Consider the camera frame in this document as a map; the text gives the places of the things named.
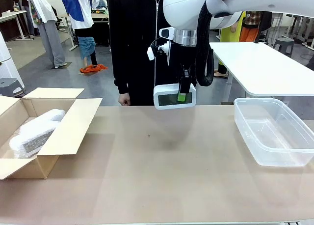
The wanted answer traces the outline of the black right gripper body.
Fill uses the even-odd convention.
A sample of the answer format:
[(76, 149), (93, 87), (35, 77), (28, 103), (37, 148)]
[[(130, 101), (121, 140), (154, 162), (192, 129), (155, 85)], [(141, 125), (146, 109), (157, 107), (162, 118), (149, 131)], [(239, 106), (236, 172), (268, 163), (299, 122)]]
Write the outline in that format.
[(171, 43), (171, 67), (176, 71), (189, 69), (195, 64), (196, 47)]

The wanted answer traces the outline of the person's right hand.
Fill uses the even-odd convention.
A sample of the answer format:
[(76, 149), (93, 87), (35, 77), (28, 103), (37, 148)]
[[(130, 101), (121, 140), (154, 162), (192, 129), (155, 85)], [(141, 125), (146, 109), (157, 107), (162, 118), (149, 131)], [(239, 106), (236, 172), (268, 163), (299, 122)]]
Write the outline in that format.
[(131, 100), (129, 93), (120, 94), (118, 102), (121, 106), (131, 106)]

